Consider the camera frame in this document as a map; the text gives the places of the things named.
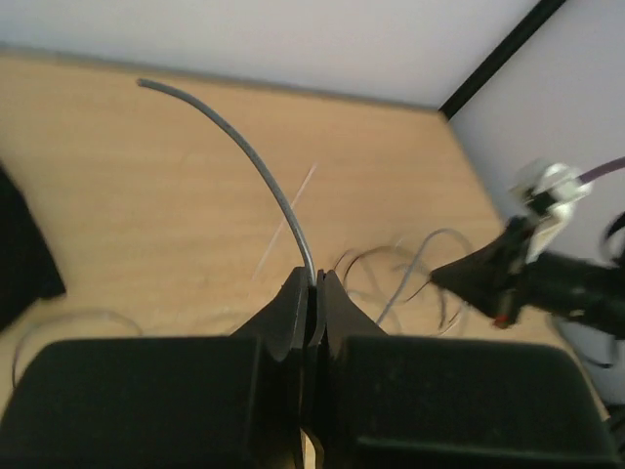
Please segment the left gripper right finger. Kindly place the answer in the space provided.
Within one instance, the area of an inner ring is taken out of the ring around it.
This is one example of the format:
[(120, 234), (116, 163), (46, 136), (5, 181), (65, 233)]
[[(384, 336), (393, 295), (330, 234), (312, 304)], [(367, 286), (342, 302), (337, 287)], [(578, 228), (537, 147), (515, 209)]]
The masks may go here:
[(616, 468), (556, 347), (385, 333), (333, 272), (316, 284), (305, 430), (322, 468)]

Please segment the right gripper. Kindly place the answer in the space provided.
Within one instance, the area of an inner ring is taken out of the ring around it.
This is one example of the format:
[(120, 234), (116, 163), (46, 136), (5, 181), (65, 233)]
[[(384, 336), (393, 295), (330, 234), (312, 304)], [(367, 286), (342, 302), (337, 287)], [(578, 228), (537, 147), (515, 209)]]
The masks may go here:
[(535, 228), (512, 217), (505, 231), (482, 249), (436, 268), (430, 281), (455, 294), (506, 329), (516, 324), (525, 306), (527, 254)]

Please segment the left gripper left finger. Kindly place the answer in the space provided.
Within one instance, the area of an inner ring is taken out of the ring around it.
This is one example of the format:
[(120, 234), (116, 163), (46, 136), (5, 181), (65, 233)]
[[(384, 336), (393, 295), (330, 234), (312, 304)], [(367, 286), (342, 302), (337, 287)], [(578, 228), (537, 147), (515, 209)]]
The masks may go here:
[(221, 336), (45, 346), (1, 419), (5, 468), (300, 468), (309, 283)]

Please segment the white zip tie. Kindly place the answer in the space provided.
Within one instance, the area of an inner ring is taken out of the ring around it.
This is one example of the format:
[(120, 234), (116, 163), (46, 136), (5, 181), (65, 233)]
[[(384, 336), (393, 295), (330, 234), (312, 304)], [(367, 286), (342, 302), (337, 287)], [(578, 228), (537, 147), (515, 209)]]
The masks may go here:
[[(310, 180), (313, 177), (313, 174), (315, 173), (316, 169), (317, 169), (318, 163), (315, 162), (309, 172), (307, 173), (306, 177), (304, 178), (301, 186), (298, 188), (296, 194), (294, 195), (293, 199), (291, 200), (289, 207), (294, 210), (296, 205), (298, 204), (300, 198), (302, 197), (307, 185), (310, 183)], [(278, 224), (278, 226), (276, 227), (276, 229), (274, 230), (270, 242), (268, 243), (263, 255), (261, 256), (258, 264), (256, 265), (256, 268), (251, 276), (252, 280), (255, 280), (258, 275), (260, 274), (261, 270), (263, 269), (264, 265), (266, 264), (268, 258), (270, 257), (271, 251), (273, 250), (275, 244), (278, 241), (278, 238), (281, 234), (281, 232), (285, 229), (285, 227), (288, 225), (288, 222), (286, 220), (286, 216), (283, 216), (283, 219), (280, 221), (280, 223)]]

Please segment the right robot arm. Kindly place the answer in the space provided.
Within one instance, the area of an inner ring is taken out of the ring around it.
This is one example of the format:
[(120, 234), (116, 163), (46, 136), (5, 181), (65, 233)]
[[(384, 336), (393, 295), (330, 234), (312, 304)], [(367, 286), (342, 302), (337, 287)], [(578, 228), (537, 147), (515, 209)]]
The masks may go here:
[(433, 270), (430, 281), (502, 329), (516, 324), (521, 310), (530, 306), (606, 333), (611, 336), (608, 360), (582, 360), (602, 369), (615, 367), (624, 339), (624, 260), (604, 267), (545, 251), (528, 261), (535, 232), (527, 218), (514, 216), (493, 241)]

